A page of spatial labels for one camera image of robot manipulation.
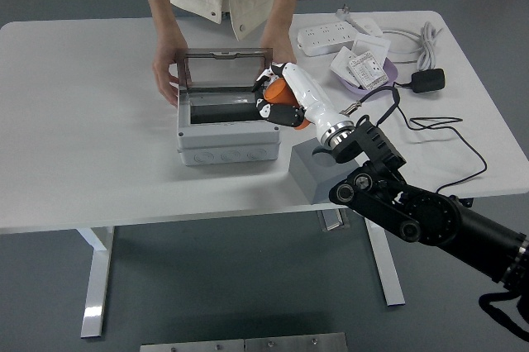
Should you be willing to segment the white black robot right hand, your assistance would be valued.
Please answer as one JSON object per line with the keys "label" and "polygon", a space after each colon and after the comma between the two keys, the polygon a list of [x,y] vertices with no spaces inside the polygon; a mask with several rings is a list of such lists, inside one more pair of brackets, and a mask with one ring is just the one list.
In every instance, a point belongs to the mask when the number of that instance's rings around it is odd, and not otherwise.
{"label": "white black robot right hand", "polygon": [[319,83],[293,63],[272,64],[257,78],[252,88],[260,116],[271,123],[303,129],[312,123],[322,145],[344,139],[355,129],[340,114]]}

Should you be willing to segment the person's right hand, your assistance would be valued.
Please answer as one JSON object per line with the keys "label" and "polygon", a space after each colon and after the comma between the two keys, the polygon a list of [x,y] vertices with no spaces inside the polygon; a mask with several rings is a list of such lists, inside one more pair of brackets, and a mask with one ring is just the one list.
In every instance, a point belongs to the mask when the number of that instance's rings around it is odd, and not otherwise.
{"label": "person's right hand", "polygon": [[178,103],[179,77],[172,75],[169,67],[187,48],[187,42],[179,32],[158,36],[152,71],[159,93],[174,107]]}

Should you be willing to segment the person's left hand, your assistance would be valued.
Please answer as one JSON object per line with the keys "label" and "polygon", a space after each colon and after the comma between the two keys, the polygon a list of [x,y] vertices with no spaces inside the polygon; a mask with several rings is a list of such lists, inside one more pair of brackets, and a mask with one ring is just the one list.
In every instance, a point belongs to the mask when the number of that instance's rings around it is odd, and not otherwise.
{"label": "person's left hand", "polygon": [[293,52],[293,47],[288,36],[262,36],[261,46],[272,50],[273,63],[297,63],[297,58]]}

